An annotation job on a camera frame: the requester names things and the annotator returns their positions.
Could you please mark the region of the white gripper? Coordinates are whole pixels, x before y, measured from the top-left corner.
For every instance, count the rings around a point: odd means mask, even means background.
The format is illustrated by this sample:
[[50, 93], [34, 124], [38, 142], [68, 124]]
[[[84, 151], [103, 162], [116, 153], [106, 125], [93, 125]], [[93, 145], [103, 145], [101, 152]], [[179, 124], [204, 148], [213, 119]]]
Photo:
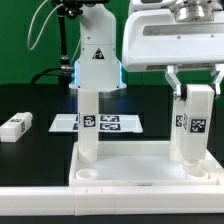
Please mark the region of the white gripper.
[[174, 98], [184, 100], [178, 67], [223, 63], [224, 8], [219, 0], [130, 0], [122, 45], [127, 71], [166, 69]]

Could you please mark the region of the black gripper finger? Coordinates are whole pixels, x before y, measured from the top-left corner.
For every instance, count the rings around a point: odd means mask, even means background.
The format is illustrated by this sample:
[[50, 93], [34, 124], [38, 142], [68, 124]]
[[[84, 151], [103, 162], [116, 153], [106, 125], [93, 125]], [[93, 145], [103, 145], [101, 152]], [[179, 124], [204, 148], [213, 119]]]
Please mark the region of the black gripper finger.
[[215, 95], [219, 97], [221, 95], [221, 83], [224, 79], [224, 64], [215, 64], [211, 75], [214, 77], [212, 87], [214, 88]]

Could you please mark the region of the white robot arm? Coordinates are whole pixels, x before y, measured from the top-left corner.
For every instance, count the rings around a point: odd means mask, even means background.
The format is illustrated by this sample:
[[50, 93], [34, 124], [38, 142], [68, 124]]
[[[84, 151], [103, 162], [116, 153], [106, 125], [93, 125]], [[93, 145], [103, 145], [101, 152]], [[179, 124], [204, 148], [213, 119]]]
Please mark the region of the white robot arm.
[[128, 72], [163, 71], [183, 96], [180, 71], [208, 70], [220, 89], [224, 78], [224, 8], [218, 0], [130, 0], [116, 60], [116, 19], [104, 5], [86, 3], [80, 18], [81, 54], [74, 85], [103, 91], [119, 86], [119, 67]]

